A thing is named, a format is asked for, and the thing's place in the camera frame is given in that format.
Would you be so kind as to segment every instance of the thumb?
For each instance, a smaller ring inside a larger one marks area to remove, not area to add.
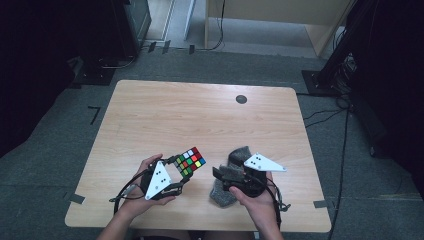
[[[236,197],[237,200],[239,200],[239,202],[241,204],[244,203],[244,199],[245,199],[246,195],[240,189],[238,189],[237,187],[232,186],[232,187],[230,187],[229,190],[230,190],[231,194],[233,194],[234,197]]]

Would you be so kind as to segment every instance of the white triangular marker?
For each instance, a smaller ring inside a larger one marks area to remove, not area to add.
[[[244,161],[244,166],[258,171],[286,172],[287,169],[263,155],[256,153]]]
[[[165,169],[162,161],[158,161],[153,172],[152,180],[150,181],[149,188],[147,189],[146,200],[151,199],[156,194],[160,193],[163,189],[171,185],[172,180]]]

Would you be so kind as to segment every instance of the tape mark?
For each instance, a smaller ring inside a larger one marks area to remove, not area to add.
[[[75,194],[75,193],[65,193],[63,198],[67,201],[71,201],[71,202],[78,203],[78,204],[83,204],[84,200],[85,200],[85,197],[80,196],[80,195]]]
[[[188,54],[193,54],[194,53],[194,45],[190,45],[190,50],[188,51]]]
[[[94,121],[96,121],[97,115],[99,115],[100,109],[101,107],[92,107],[92,106],[88,106],[89,109],[97,109],[96,113],[94,114],[93,119],[91,120],[90,125],[93,125]]]
[[[149,46],[149,53],[153,52],[155,50],[156,47],[156,42],[152,42]]]
[[[326,208],[328,207],[328,204],[325,200],[321,200],[321,201],[314,201],[314,206],[315,208]]]
[[[169,45],[171,45],[171,40],[165,42],[165,46],[163,46],[162,54],[165,54],[169,50]]]

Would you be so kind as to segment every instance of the gray carpet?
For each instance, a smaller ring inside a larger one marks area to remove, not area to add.
[[[121,79],[292,87],[306,93],[301,70],[325,60],[170,49],[143,50],[110,86],[66,89],[32,136],[0,159],[0,239],[94,239],[101,229],[69,228],[64,218],[116,82]],[[298,96],[304,117],[337,109],[334,98]],[[101,107],[93,124],[95,109]],[[331,113],[317,114],[310,124]],[[367,138],[349,113],[341,205],[332,239],[423,239],[424,203],[410,175],[391,159],[368,154]],[[328,212],[334,217],[346,112],[307,128]],[[328,233],[284,233],[327,239]]]

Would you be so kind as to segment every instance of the black stand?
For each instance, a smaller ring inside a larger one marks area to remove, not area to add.
[[[349,45],[352,41],[352,36],[356,34],[359,25],[373,5],[374,0],[369,0],[358,9],[349,29],[347,29],[346,34],[342,37],[321,71],[302,70],[303,80],[305,81],[310,95],[340,95],[340,93],[333,88],[334,73],[349,54]]]
[[[114,73],[113,68],[92,67],[84,63],[73,84],[109,86]]]

